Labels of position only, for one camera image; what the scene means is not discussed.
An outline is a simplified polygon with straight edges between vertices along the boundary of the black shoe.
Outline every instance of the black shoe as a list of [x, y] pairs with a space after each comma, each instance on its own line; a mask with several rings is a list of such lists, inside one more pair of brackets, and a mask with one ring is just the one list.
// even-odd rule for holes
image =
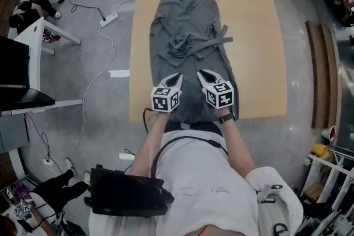
[[91, 197], [84, 197], [84, 203], [88, 207], [92, 207], [92, 199], [91, 199]]

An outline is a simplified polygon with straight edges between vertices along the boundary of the white table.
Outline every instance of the white table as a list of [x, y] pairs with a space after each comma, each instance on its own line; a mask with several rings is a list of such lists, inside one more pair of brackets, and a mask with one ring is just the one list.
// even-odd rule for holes
[[[81, 44], [81, 40], [77, 37], [67, 33], [66, 31], [56, 27], [55, 25], [47, 22], [44, 18], [38, 19], [31, 26], [26, 28], [22, 33], [20, 33], [14, 40], [29, 46], [29, 87], [40, 91], [40, 56], [41, 51], [44, 51], [50, 55], [54, 55], [55, 52], [51, 49], [42, 48], [42, 35], [44, 29], [51, 31], [54, 34], [61, 36], [68, 41], [75, 43], [76, 45]], [[46, 109], [63, 107], [63, 106], [72, 106], [82, 104], [82, 99], [76, 99], [72, 101], [56, 101], [52, 106], [45, 107], [35, 107], [35, 108], [26, 108], [26, 109], [16, 109], [12, 110], [10, 115], [22, 114], [28, 112], [42, 112]]]

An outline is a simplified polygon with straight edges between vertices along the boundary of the red object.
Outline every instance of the red object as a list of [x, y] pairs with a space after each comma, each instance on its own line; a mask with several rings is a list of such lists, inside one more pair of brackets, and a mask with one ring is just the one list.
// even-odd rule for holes
[[332, 139], [335, 135], [336, 135], [336, 130], [333, 128], [333, 129], [331, 130], [331, 134], [330, 134], [331, 139]]
[[201, 230], [201, 232], [199, 232], [199, 234], [197, 235], [197, 236], [200, 236], [201, 235], [201, 233], [203, 233], [204, 232], [204, 230], [205, 230], [205, 228], [207, 227], [207, 225], [205, 225], [204, 226], [204, 228]]
[[61, 38], [61, 36], [59, 36], [59, 35], [53, 35], [53, 34], [51, 33], [51, 31], [49, 31], [49, 30], [47, 30], [47, 29], [44, 29], [43, 34], [45, 34], [45, 35], [47, 35], [47, 36], [50, 36], [51, 39], [53, 39], [53, 40], [60, 40], [60, 38]]

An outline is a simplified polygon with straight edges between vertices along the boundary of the yellow object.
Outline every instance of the yellow object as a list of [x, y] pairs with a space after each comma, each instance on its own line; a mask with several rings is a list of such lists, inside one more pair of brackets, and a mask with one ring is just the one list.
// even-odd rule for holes
[[314, 144], [312, 147], [312, 152], [320, 158], [324, 158], [328, 153], [328, 146], [322, 144]]

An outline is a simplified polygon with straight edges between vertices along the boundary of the human arm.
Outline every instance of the human arm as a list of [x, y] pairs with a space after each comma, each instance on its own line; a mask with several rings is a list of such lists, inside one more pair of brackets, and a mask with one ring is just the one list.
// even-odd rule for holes
[[149, 176], [150, 160], [152, 160], [160, 150], [162, 136], [165, 131], [170, 113], [159, 112], [154, 121], [145, 142], [140, 147], [138, 154], [133, 161], [130, 175]]
[[54, 230], [52, 229], [52, 227], [50, 227], [48, 221], [46, 221], [46, 219], [43, 220], [44, 217], [37, 211], [37, 209], [33, 205], [30, 207], [31, 207], [31, 214], [33, 215], [35, 220], [38, 223], [40, 223], [40, 226], [44, 230], [45, 234], [47, 234], [47, 236], [56, 236]]
[[43, 10], [42, 10], [42, 7], [40, 5], [32, 3], [31, 9], [32, 10], [36, 10], [40, 17], [44, 17]]
[[[229, 108], [220, 108], [216, 110], [218, 117], [225, 116], [230, 113]], [[221, 124], [226, 141], [226, 148], [231, 167], [236, 170], [243, 178], [247, 176], [253, 169], [256, 169], [246, 144], [236, 127], [235, 121], [230, 119]]]
[[29, 2], [29, 1], [21, 3], [18, 6], [18, 9], [20, 9], [22, 11], [36, 10], [40, 17], [44, 17], [43, 10], [42, 10], [41, 6], [38, 4], [32, 3], [32, 2]]

